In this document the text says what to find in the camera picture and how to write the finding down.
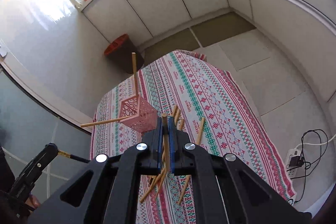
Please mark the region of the patterned red green tablecloth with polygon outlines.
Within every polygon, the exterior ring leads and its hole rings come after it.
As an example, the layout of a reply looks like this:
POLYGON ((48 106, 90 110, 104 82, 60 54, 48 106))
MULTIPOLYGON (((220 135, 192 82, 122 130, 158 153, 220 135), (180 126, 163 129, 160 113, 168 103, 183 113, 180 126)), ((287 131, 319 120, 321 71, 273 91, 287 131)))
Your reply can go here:
MULTIPOLYGON (((202 54, 176 50, 137 73, 138 90, 159 113, 177 107, 183 130, 196 141, 205 118, 201 146, 209 153, 235 154, 285 200, 296 196, 276 147, 250 107, 231 74, 209 64, 202 54)), ((122 100, 135 91, 129 77, 101 99, 94 121, 117 118, 122 100)), ((93 128, 91 156, 117 156, 139 143, 141 135, 120 123, 93 128)))

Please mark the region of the olive floor mat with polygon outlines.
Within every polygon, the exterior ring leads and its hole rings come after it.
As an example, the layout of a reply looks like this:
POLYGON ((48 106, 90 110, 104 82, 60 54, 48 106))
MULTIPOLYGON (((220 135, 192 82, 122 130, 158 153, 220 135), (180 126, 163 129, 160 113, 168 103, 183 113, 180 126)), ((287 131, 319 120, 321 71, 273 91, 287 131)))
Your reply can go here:
POLYGON ((202 47, 254 30, 256 27, 240 15, 229 12, 191 27, 202 47))
POLYGON ((193 51, 199 47, 196 38, 187 28, 147 48, 145 50, 144 65, 147 66, 174 50, 193 51))

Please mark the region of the pink perforated utensil basket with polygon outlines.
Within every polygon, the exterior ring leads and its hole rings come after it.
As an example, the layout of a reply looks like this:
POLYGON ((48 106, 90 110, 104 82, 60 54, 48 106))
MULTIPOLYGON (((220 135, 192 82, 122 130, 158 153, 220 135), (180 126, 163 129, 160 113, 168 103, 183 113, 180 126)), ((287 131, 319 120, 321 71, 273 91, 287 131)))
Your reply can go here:
POLYGON ((142 96, 131 96, 121 101, 120 122, 141 134, 157 127, 157 110, 142 96))

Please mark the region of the white power strip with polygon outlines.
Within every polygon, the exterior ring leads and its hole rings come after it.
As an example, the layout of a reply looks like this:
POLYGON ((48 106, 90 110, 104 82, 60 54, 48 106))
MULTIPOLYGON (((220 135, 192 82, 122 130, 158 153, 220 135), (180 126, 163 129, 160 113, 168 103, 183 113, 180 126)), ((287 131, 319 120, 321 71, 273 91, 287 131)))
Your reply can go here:
POLYGON ((289 178, 293 179, 297 171, 305 162, 301 147, 292 148, 288 151, 285 159, 285 169, 289 178))

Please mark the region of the dark bin with red liner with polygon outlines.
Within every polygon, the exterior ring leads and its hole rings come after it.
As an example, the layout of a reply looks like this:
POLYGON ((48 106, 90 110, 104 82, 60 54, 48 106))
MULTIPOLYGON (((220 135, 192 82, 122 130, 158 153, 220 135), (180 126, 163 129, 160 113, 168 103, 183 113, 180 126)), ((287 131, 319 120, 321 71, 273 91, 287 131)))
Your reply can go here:
POLYGON ((116 38, 105 49, 104 56, 128 74, 133 74, 132 53, 135 53, 137 71, 144 65, 144 58, 132 43, 128 34, 116 38))

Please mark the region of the left olive floor mat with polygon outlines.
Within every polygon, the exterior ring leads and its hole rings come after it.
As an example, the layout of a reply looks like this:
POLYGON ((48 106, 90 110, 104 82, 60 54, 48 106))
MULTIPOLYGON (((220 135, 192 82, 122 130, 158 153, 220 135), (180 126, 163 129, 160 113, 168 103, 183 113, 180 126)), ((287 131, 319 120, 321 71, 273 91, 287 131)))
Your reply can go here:
POLYGON ((187 28, 147 48, 145 50, 144 65, 147 66, 174 50, 193 51, 199 47, 196 38, 187 28))

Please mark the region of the black gold chopstick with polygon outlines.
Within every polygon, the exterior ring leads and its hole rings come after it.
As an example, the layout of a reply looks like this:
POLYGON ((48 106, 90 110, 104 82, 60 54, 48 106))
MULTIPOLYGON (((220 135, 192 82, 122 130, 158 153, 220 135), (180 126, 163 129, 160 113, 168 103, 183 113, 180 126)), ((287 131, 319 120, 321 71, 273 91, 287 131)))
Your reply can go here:
POLYGON ((89 162, 90 162, 90 160, 88 160, 88 159, 84 159, 84 158, 82 158, 82 157, 79 157, 79 156, 70 154, 70 153, 68 153, 68 152, 64 152, 64 151, 62 151, 62 150, 59 150, 59 151, 58 151, 58 155, 59 155, 59 156, 66 157, 66 158, 68 158, 68 159, 75 160, 75 161, 83 162, 83 163, 89 163, 89 162))

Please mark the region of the right olive floor mat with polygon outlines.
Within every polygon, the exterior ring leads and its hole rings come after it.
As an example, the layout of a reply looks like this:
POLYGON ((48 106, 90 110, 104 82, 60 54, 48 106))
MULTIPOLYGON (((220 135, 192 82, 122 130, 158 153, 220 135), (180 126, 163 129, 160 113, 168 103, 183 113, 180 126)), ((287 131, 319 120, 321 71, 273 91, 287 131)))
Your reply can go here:
POLYGON ((240 15, 229 12, 191 27, 202 47, 254 30, 256 27, 240 15))

